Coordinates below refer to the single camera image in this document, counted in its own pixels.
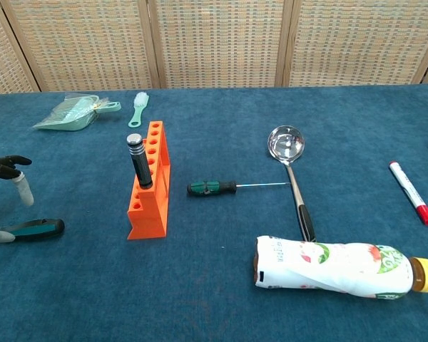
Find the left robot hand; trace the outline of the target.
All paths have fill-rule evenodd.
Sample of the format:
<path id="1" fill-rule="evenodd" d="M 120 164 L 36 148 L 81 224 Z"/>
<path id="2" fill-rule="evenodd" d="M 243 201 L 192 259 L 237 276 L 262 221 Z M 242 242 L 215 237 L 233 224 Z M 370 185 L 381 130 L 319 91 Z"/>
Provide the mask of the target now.
<path id="1" fill-rule="evenodd" d="M 0 179 L 11 180 L 18 190 L 22 202 L 27 206 L 34 203 L 34 197 L 25 174 L 18 170 L 16 165 L 30 165 L 31 163 L 30 159 L 20 155 L 0 157 Z M 12 233 L 0 230 L 0 243 L 13 242 L 15 239 L 16 237 Z"/>

